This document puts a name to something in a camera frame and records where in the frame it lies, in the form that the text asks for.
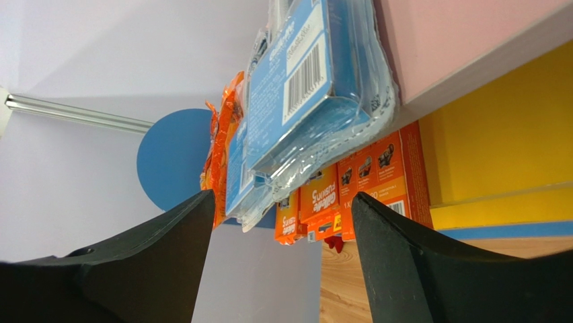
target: metal rod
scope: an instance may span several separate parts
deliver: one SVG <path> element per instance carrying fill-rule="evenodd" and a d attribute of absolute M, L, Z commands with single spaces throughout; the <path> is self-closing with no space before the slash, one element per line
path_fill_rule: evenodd
<path fill-rule="evenodd" d="M 133 133 L 146 133 L 152 122 L 116 116 L 93 110 L 76 108 L 23 96 L 8 95 L 6 106 L 14 111 L 28 112 L 42 116 L 50 116 L 64 120 L 92 124 L 95 126 L 108 127 Z"/>

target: orange package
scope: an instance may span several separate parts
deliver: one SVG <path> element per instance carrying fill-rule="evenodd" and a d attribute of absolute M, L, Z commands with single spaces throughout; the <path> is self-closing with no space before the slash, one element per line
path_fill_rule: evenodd
<path fill-rule="evenodd" d="M 225 197 L 227 196 L 227 151 L 239 123 L 243 119 L 243 109 L 239 104 L 240 87 L 244 72 L 239 72 L 229 87 L 223 90 L 221 111 L 217 114 L 215 107 L 205 104 L 213 112 L 211 118 L 211 148 L 201 173 L 200 185 L 202 190 L 213 190 L 215 194 L 215 219 L 213 229 L 219 226 L 225 216 Z"/>
<path fill-rule="evenodd" d="M 344 241 L 355 239 L 352 199 L 358 192 L 433 228 L 417 121 L 339 161 L 338 173 Z"/>
<path fill-rule="evenodd" d="M 307 236 L 307 225 L 301 223 L 299 190 L 276 204 L 274 239 L 280 244 L 292 245 Z"/>
<path fill-rule="evenodd" d="M 308 225 L 309 242 L 340 233 L 342 226 L 336 164 L 318 171 L 301 186 L 300 191 L 301 222 Z"/>

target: orange plastic bag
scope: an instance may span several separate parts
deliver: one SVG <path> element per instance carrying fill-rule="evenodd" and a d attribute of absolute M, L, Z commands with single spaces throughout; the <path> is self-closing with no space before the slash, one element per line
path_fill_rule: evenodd
<path fill-rule="evenodd" d="M 217 114 L 215 107 L 205 102 L 213 112 L 211 118 L 211 148 L 201 173 L 201 189 L 213 190 L 215 194 L 215 219 L 213 229 L 219 226 L 225 215 L 225 197 L 227 196 L 227 152 L 229 144 L 239 123 L 243 119 L 243 109 L 239 104 L 240 90 L 244 73 L 239 72 L 229 87 L 223 90 L 221 111 Z"/>

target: wooden surface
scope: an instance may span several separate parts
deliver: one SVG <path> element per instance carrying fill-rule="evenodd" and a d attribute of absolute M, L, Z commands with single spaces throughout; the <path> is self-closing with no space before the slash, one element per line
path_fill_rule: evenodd
<path fill-rule="evenodd" d="M 573 237 L 465 241 L 472 246 L 532 258 L 573 248 Z M 372 322 L 356 242 L 347 242 L 342 253 L 323 243 L 320 284 L 321 323 Z"/>

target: yellow wall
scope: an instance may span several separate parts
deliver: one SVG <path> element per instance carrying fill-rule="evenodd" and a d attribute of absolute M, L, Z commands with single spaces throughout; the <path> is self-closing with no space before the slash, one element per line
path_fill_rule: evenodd
<path fill-rule="evenodd" d="M 420 129 L 437 229 L 573 219 L 573 42 Z"/>

